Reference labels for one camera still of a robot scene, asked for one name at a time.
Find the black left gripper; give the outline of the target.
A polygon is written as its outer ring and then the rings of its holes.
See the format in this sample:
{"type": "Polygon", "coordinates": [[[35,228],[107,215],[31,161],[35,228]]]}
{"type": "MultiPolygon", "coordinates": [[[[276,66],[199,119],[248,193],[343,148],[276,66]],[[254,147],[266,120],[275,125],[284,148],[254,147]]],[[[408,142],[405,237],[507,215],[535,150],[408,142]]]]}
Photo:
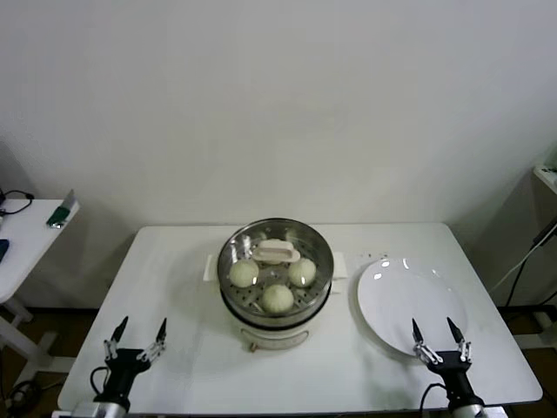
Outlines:
{"type": "Polygon", "coordinates": [[[155,361],[165,351],[167,319],[163,320],[155,341],[143,351],[130,348],[117,349],[128,319],[129,317],[125,316],[111,337],[104,340],[104,355],[110,370],[105,394],[115,399],[127,398],[136,377],[146,372],[151,367],[151,361],[155,361]]]}

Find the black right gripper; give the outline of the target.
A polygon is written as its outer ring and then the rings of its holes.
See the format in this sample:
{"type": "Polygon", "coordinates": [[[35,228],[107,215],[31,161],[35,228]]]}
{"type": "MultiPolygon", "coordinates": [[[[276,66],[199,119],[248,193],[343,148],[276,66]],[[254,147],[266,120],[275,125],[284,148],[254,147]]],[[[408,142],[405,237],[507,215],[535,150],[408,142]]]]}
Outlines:
{"type": "Polygon", "coordinates": [[[449,408],[462,408],[469,405],[483,405],[483,400],[474,393],[467,379],[466,372],[471,367],[471,342],[466,340],[460,328],[447,318],[458,351],[441,351],[438,354],[424,341],[423,335],[415,319],[413,325],[413,351],[428,369],[441,377],[446,388],[449,408]]]}

